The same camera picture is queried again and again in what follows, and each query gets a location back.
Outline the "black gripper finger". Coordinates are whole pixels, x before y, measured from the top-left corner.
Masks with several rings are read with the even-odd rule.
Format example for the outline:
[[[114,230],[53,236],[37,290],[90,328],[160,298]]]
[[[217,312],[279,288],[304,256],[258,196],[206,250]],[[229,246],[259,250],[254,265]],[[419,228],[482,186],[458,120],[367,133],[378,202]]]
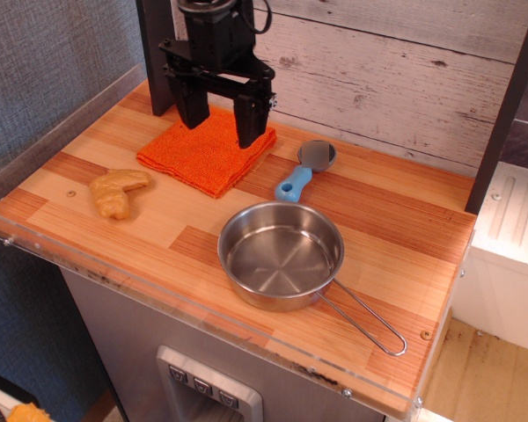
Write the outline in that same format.
[[[172,99],[182,122],[195,129],[209,117],[208,93],[196,81],[167,76]]]
[[[270,97],[255,98],[238,95],[233,100],[233,110],[238,145],[241,149],[248,149],[267,128]]]

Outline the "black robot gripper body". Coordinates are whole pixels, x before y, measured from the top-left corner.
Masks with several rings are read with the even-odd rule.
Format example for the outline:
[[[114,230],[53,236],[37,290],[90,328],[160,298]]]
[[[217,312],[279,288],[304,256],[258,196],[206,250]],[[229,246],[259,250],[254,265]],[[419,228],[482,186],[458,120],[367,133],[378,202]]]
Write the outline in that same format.
[[[235,98],[246,95],[265,106],[273,103],[275,72],[254,55],[256,37],[273,21],[269,2],[259,29],[251,1],[179,1],[187,39],[165,39],[159,45],[166,56],[165,76],[176,105],[207,104],[207,93]]]

